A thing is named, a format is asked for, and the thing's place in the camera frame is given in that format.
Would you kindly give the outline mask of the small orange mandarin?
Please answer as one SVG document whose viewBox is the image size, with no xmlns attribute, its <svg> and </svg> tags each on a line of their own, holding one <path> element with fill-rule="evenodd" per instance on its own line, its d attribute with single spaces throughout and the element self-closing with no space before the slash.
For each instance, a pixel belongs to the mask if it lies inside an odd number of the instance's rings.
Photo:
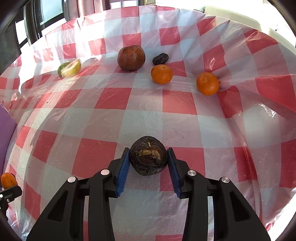
<svg viewBox="0 0 296 241">
<path fill-rule="evenodd" d="M 1 175 L 1 186 L 4 190 L 6 190 L 18 186 L 18 183 L 12 173 L 3 173 Z"/>
</svg>

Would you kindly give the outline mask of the dark wrinkled passion fruit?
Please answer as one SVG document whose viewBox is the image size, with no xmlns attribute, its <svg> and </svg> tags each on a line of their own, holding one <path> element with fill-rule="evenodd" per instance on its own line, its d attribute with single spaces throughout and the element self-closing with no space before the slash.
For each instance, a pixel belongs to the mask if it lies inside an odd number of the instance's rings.
<svg viewBox="0 0 296 241">
<path fill-rule="evenodd" d="M 138 174 L 155 175 L 163 171 L 168 164 L 167 150 L 155 137 L 144 136 L 131 146 L 129 161 Z"/>
</svg>

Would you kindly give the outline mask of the yellow apple half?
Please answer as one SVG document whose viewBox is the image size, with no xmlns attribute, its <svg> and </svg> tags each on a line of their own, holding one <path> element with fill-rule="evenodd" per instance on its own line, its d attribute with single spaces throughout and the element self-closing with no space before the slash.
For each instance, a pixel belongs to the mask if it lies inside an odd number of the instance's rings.
<svg viewBox="0 0 296 241">
<path fill-rule="evenodd" d="M 73 77 L 77 75 L 81 70 L 81 61 L 80 59 L 76 59 L 69 63 L 61 70 L 61 75 L 63 77 Z"/>
</svg>

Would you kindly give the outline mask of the small dark date fruit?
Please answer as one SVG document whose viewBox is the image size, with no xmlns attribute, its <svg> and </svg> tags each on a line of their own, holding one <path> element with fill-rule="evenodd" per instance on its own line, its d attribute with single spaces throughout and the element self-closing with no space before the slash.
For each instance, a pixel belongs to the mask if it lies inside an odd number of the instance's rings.
<svg viewBox="0 0 296 241">
<path fill-rule="evenodd" d="M 168 61 L 168 59 L 169 59 L 168 54 L 161 53 L 161 54 L 159 54 L 158 56 L 155 56 L 152 59 L 152 63 L 154 64 L 154 66 L 163 65 L 163 64 L 166 64 L 166 62 Z"/>
</svg>

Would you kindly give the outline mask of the large dark red apple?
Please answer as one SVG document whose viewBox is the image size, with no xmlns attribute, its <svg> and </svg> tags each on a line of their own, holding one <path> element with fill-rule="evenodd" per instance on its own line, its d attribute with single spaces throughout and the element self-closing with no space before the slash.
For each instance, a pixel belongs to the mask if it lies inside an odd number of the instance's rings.
<svg viewBox="0 0 296 241">
<path fill-rule="evenodd" d="M 136 71 L 145 63 L 145 52 L 139 45 L 123 47 L 118 52 L 117 63 L 123 71 Z"/>
</svg>

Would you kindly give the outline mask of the green lime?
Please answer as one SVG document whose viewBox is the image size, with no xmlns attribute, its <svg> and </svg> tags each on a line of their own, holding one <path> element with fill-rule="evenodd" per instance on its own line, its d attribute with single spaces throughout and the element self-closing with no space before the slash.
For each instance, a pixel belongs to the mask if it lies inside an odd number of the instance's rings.
<svg viewBox="0 0 296 241">
<path fill-rule="evenodd" d="M 58 67 L 58 70 L 57 70 L 57 73 L 59 75 L 59 77 L 62 77 L 62 74 L 61 74 L 61 71 L 63 68 L 65 68 L 67 65 L 69 65 L 70 62 L 65 62 L 65 63 L 62 63 L 59 67 Z"/>
</svg>

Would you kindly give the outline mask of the purple cardboard box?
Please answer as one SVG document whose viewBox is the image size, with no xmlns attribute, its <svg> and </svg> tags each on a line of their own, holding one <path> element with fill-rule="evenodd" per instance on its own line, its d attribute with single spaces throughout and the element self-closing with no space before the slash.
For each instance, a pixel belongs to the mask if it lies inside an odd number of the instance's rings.
<svg viewBox="0 0 296 241">
<path fill-rule="evenodd" d="M 4 169 L 4 161 L 6 152 L 11 140 L 11 137 L 16 128 L 16 122 L 11 117 L 6 108 L 2 105 L 0 107 L 0 169 L 1 174 Z"/>
</svg>

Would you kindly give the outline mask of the red white checkered tablecloth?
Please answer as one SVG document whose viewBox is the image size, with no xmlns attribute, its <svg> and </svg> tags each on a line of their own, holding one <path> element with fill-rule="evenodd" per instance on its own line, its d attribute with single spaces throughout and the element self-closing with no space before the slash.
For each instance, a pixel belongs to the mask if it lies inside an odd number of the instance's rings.
<svg viewBox="0 0 296 241">
<path fill-rule="evenodd" d="M 123 71 L 118 52 L 132 45 L 145 63 Z M 165 85 L 151 78 L 161 53 Z M 76 59 L 80 72 L 59 77 Z M 203 72 L 220 82 L 212 96 L 197 90 Z M 17 124 L 4 170 L 23 189 L 8 210 L 22 240 L 68 177 L 93 176 L 143 136 L 207 178 L 228 177 L 272 240 L 295 213 L 295 54 L 240 23 L 160 6 L 77 18 L 8 66 L 1 102 Z"/>
</svg>

